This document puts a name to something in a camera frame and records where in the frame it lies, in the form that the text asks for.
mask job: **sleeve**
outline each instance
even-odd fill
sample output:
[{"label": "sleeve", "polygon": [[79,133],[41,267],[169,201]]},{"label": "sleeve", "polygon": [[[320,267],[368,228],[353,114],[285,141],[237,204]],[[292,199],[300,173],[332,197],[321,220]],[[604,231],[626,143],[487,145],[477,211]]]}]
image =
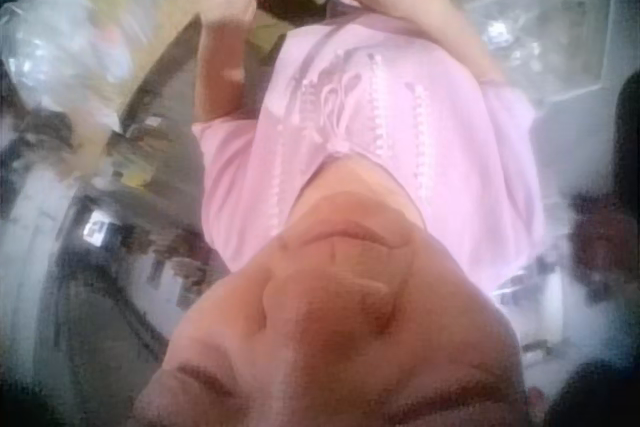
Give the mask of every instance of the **sleeve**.
[{"label": "sleeve", "polygon": [[224,250],[226,237],[233,238],[229,224],[239,216],[256,125],[255,119],[225,117],[192,127],[204,163],[202,229],[209,245],[218,250]]},{"label": "sleeve", "polygon": [[480,85],[502,164],[505,187],[512,215],[512,240],[523,253],[510,268],[522,268],[540,252],[545,231],[544,207],[530,130],[535,110],[518,89],[508,84],[487,82]]}]

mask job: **fabric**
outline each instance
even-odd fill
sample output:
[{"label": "fabric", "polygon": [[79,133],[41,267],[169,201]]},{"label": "fabric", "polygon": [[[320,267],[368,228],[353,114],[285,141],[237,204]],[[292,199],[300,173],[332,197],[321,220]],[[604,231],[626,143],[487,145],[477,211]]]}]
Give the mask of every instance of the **fabric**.
[{"label": "fabric", "polygon": [[360,154],[406,189],[429,231],[486,292],[530,261],[543,231],[533,109],[479,85],[403,22],[357,14],[295,30],[258,120],[196,124],[205,237],[232,271],[284,227],[331,157]]}]

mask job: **neck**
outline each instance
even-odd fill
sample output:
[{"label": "neck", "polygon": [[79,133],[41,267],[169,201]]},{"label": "neck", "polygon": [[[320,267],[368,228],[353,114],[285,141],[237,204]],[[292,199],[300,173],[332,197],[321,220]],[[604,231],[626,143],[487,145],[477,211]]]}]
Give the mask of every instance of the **neck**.
[{"label": "neck", "polygon": [[393,176],[360,156],[333,160],[318,169],[300,193],[287,223],[295,222],[324,197],[340,192],[365,195],[384,202],[426,230],[422,214]]}]

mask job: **white beaded trim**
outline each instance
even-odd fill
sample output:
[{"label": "white beaded trim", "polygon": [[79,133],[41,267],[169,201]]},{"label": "white beaded trim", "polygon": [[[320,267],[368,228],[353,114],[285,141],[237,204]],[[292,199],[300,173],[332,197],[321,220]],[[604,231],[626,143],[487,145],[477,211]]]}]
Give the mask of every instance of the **white beaded trim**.
[{"label": "white beaded trim", "polygon": [[371,69],[371,105],[373,106],[374,131],[376,134],[375,151],[378,157],[384,157],[388,153],[386,106],[388,93],[386,89],[384,66],[380,55],[370,55]]},{"label": "white beaded trim", "polygon": [[421,85],[413,88],[415,98],[413,113],[416,126],[416,170],[418,194],[423,201],[427,200],[433,188],[433,136],[429,135],[429,113],[431,99],[429,93]]},{"label": "white beaded trim", "polygon": [[278,124],[278,144],[276,145],[273,177],[271,177],[271,192],[269,205],[269,227],[271,235],[277,235],[280,230],[280,191],[282,181],[282,156],[284,141],[282,140],[283,125]]}]

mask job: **person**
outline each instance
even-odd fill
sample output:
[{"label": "person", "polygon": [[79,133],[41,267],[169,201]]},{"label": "person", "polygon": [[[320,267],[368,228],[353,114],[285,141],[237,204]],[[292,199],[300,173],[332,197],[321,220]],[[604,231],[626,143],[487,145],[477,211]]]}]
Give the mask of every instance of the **person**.
[{"label": "person", "polygon": [[533,111],[451,0],[292,31],[242,110],[256,0],[200,0],[203,230],[232,275],[173,334],[145,425],[526,425],[489,293],[535,254]]}]

